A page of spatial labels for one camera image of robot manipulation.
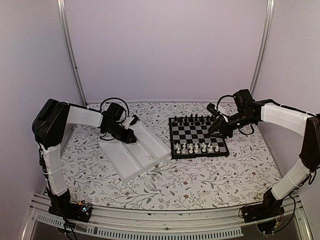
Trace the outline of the black and silver chessboard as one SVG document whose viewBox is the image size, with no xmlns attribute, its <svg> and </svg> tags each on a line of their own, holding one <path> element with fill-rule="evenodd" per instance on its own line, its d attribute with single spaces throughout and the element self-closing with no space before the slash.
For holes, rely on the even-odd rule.
<svg viewBox="0 0 320 240">
<path fill-rule="evenodd" d="M 230 155 L 227 144 L 224 139 L 216 137 L 216 135 L 208 134 L 210 126 L 172 126 L 172 122 L 168 119 L 171 158 L 172 159 L 192 159 L 200 157 L 226 157 Z M 206 152 L 202 152 L 201 143 L 205 142 Z M 180 154 L 176 154 L 176 143 L 180 144 Z M 183 143 L 186 143 L 186 153 L 182 153 Z M 189 154 L 189 144 L 198 143 L 199 153 Z M 213 146 L 213 152 L 208 152 L 208 143 Z M 219 147 L 219 152 L 215 152 L 215 147 Z"/>
</svg>

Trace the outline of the white plastic tray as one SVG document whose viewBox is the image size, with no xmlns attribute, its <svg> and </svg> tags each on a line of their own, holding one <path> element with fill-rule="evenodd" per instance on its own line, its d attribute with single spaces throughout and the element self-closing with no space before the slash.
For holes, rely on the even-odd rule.
<svg viewBox="0 0 320 240">
<path fill-rule="evenodd" d="M 137 138 L 135 143 L 123 143 L 118 140 L 99 142 L 106 158 L 123 183 L 171 156 L 171 149 L 144 123 L 139 122 L 132 129 Z M 152 156 L 154 161 L 148 160 L 147 156 Z"/>
</svg>

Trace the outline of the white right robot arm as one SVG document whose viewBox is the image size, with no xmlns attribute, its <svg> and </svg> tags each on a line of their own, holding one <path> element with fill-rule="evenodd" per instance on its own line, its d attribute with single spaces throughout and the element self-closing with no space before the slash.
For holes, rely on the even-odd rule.
<svg viewBox="0 0 320 240">
<path fill-rule="evenodd" d="M 284 161 L 278 164 L 281 180 L 264 194 L 265 202 L 258 208 L 262 218 L 269 218 L 278 210 L 276 201 L 302 187 L 320 168 L 320 116 L 273 99 L 255 100 L 248 89 L 229 97 L 237 109 L 233 115 L 228 115 L 218 103 L 207 105 L 207 110 L 216 118 L 209 128 L 210 133 L 217 132 L 218 137 L 224 139 L 232 138 L 235 130 L 258 123 L 270 124 L 270 130 L 279 131 L 267 133 L 266 127 L 262 130 L 272 154 Z M 289 140 L 276 139 L 280 134 Z"/>
</svg>

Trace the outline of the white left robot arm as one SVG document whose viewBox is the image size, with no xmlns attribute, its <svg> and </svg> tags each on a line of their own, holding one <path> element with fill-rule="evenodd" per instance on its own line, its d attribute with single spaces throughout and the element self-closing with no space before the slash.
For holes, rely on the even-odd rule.
<svg viewBox="0 0 320 240">
<path fill-rule="evenodd" d="M 61 143 L 67 125 L 83 125 L 100 129 L 125 144 L 137 142 L 134 131 L 120 120 L 124 108 L 112 102 L 106 111 L 62 102 L 50 98 L 32 123 L 32 132 L 39 149 L 39 162 L 47 182 L 49 197 L 69 199 L 61 162 Z"/>
</svg>

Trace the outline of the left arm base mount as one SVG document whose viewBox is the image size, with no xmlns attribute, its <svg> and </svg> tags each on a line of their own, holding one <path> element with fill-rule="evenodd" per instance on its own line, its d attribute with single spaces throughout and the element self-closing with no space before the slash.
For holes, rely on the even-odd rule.
<svg viewBox="0 0 320 240">
<path fill-rule="evenodd" d="M 51 200 L 48 210 L 50 214 L 67 218 L 68 220 L 76 220 L 84 223 L 89 222 L 92 214 L 91 203 L 86 203 L 84 200 L 78 203 L 71 202 L 69 190 L 60 196 L 49 191 L 48 196 Z"/>
</svg>

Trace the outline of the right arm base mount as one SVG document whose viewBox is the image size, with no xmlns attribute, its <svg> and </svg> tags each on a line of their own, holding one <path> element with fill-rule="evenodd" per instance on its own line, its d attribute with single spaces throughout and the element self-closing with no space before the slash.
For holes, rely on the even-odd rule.
<svg viewBox="0 0 320 240">
<path fill-rule="evenodd" d="M 245 223 L 261 221 L 273 218 L 257 224 L 258 230 L 265 235 L 274 234 L 283 220 L 285 213 L 282 200 L 276 200 L 274 196 L 265 195 L 263 202 L 256 205 L 245 205 L 240 209 L 240 217 Z"/>
</svg>

